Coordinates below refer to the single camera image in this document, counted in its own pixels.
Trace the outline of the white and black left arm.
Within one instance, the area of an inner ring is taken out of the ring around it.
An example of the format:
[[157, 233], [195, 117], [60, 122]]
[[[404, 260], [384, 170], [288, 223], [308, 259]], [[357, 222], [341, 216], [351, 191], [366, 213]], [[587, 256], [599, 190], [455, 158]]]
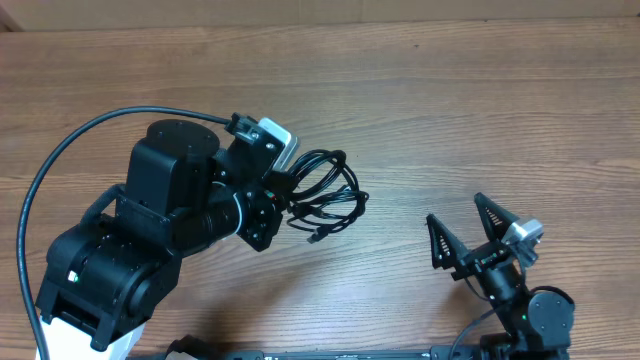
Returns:
[[228, 148], [209, 128], [152, 123], [127, 178], [105, 191], [48, 250], [36, 299], [40, 358], [123, 359], [186, 257], [236, 235], [267, 249], [283, 219], [285, 167], [298, 138], [271, 119], [235, 115]]

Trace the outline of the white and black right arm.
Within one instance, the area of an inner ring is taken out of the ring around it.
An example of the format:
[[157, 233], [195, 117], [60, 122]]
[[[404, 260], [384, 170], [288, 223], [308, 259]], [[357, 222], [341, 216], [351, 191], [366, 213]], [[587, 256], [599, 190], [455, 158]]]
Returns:
[[472, 292], [491, 309], [473, 320], [449, 346], [432, 347], [440, 359], [567, 359], [575, 301], [554, 286], [526, 285], [526, 270], [538, 260], [535, 247], [543, 224], [520, 217], [482, 193], [474, 203], [487, 236], [469, 249], [435, 215], [426, 217], [432, 266], [450, 269], [455, 281], [479, 287]]

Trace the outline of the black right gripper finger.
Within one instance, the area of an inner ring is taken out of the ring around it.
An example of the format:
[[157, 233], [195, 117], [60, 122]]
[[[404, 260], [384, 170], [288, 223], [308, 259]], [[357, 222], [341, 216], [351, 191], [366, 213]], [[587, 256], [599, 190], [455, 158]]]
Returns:
[[481, 192], [474, 195], [474, 203], [490, 242], [501, 240], [511, 224], [519, 220], [517, 215], [499, 206]]
[[434, 214], [429, 214], [426, 221], [433, 267], [460, 268], [461, 261], [469, 253], [467, 247]]

